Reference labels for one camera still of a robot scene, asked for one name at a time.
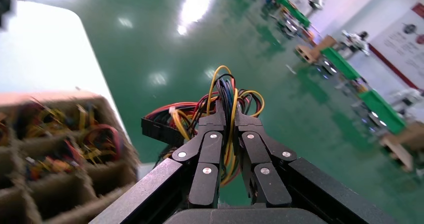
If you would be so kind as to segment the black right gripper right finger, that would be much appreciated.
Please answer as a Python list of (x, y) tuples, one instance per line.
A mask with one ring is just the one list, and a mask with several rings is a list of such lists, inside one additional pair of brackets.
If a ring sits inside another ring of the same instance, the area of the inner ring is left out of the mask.
[(235, 112), (235, 154), (251, 204), (266, 207), (288, 207), (292, 197), (278, 169), (297, 159), (292, 149), (272, 139), (259, 118)]

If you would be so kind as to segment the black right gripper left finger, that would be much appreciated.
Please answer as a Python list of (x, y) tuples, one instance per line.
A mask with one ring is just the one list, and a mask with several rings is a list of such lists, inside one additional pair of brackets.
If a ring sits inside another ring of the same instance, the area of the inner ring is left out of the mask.
[(214, 114), (199, 119), (197, 135), (172, 154), (188, 168), (189, 207), (218, 206), (227, 123), (222, 101), (216, 100), (215, 108)]

